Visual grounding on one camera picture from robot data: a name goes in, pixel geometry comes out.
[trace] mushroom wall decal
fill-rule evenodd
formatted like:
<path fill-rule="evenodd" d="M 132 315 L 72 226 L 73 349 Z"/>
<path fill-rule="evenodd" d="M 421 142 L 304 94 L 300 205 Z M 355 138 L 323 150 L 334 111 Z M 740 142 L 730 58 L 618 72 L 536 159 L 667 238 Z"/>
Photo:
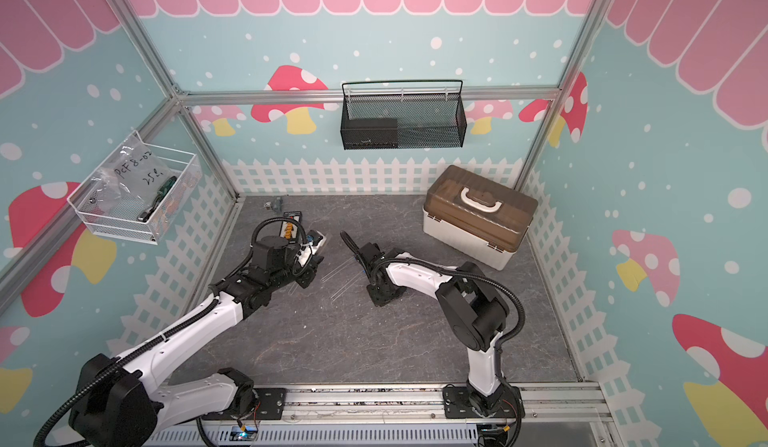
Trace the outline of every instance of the mushroom wall decal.
<path fill-rule="evenodd" d="M 717 381 L 685 383 L 691 406 L 715 442 L 747 447 L 768 440 L 768 349 L 706 320 L 678 314 L 672 331 L 686 353 Z"/>
<path fill-rule="evenodd" d="M 491 131 L 491 118 L 509 120 L 514 116 L 509 100 L 479 100 L 464 107 L 467 123 L 475 122 L 470 134 L 484 135 Z"/>
<path fill-rule="evenodd" d="M 659 304 L 668 307 L 680 287 L 680 260 L 672 242 L 661 235 L 614 231 L 613 243 L 611 254 L 619 251 L 629 257 L 616 266 L 624 285 L 635 292 L 640 282 L 648 278 Z"/>
<path fill-rule="evenodd" d="M 302 68 L 281 65 L 275 70 L 264 90 L 328 90 L 328 87 Z M 255 105 L 250 115 L 262 123 L 271 122 L 285 115 L 288 120 L 289 134 L 312 134 L 317 125 L 310 118 L 310 107 L 321 110 L 339 108 L 337 104 Z"/>
<path fill-rule="evenodd" d="M 566 125 L 568 125 L 571 140 L 574 143 L 579 142 L 581 135 L 584 133 L 584 123 L 587 121 L 587 100 L 587 77 L 584 77 L 584 74 L 579 72 L 578 77 L 576 77 L 576 83 L 571 89 L 571 94 L 565 100 L 565 106 L 563 106 L 558 119 L 554 122 L 552 132 L 549 133 L 548 140 L 550 145 L 554 148 L 560 146 L 560 135 L 562 134 L 563 127 Z M 534 100 L 520 111 L 520 120 L 523 122 L 533 122 L 543 118 L 547 106 L 548 102 L 546 100 Z"/>
<path fill-rule="evenodd" d="M 5 250 L 13 257 L 67 202 L 78 187 L 75 182 L 46 183 L 17 196 L 8 206 L 8 221 L 14 247 Z M 31 317 L 52 312 L 64 297 L 72 266 L 82 270 L 90 283 L 99 283 L 117 257 L 113 241 L 97 237 L 81 225 L 43 266 L 22 291 L 24 310 Z"/>
<path fill-rule="evenodd" d="M 28 327 L 0 327 L 0 365 L 29 337 Z M 32 382 L 32 369 L 0 369 L 0 413 L 11 412 Z"/>
<path fill-rule="evenodd" d="M 213 125 L 217 136 L 235 135 L 235 129 L 227 119 L 246 119 L 243 111 L 236 105 L 197 105 L 192 109 L 192 114 L 206 132 L 210 132 L 210 126 Z"/>

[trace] white toolbox base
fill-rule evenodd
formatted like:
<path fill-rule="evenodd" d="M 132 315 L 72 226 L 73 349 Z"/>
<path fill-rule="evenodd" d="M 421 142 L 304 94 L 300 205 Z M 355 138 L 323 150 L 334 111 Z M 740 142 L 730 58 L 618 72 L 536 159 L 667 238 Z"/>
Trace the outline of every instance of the white toolbox base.
<path fill-rule="evenodd" d="M 487 241 L 449 222 L 431 218 L 426 210 L 422 209 L 422 212 L 424 212 L 424 233 L 494 269 L 503 269 L 514 255 L 514 252 L 499 251 L 490 247 Z"/>

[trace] marble-pattern surface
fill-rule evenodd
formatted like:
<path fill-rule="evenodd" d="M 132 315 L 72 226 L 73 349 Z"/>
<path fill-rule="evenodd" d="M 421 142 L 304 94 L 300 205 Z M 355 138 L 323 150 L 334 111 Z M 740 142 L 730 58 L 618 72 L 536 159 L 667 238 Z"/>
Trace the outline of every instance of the marble-pattern surface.
<path fill-rule="evenodd" d="M 216 268 L 222 277 L 244 258 L 255 225 L 270 216 L 269 197 L 250 196 Z M 302 224 L 329 237 L 325 257 L 308 289 L 296 284 L 274 293 L 268 307 L 222 333 L 182 364 L 172 383 L 235 367 L 256 384 L 465 382 L 466 347 L 454 337 L 435 299 L 408 289 L 375 307 L 367 279 L 339 236 L 359 246 L 400 247 L 442 265 L 471 260 L 422 231 L 424 196 L 284 196 L 283 211 L 300 210 Z M 279 223 L 262 235 L 277 234 Z M 576 374 L 534 258 L 524 241 L 501 272 L 483 272 L 522 300 L 527 321 L 504 344 L 502 369 L 511 382 L 575 381 Z M 511 309 L 508 329 L 516 322 Z"/>

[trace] black mesh basket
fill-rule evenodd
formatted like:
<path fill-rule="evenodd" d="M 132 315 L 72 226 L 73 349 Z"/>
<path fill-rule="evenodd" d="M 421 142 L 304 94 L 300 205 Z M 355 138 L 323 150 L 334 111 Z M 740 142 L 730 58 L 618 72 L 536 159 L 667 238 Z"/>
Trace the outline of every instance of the black mesh basket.
<path fill-rule="evenodd" d="M 467 117 L 461 80 L 342 84 L 345 150 L 463 146 Z"/>

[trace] brown toolbox lid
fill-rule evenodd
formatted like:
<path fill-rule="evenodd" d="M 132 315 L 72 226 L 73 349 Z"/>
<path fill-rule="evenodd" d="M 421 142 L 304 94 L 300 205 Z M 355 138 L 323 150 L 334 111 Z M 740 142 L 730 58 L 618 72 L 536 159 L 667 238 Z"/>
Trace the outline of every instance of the brown toolbox lid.
<path fill-rule="evenodd" d="M 451 165 L 429 187 L 424 210 L 502 250 L 517 252 L 537 205 L 523 193 Z"/>

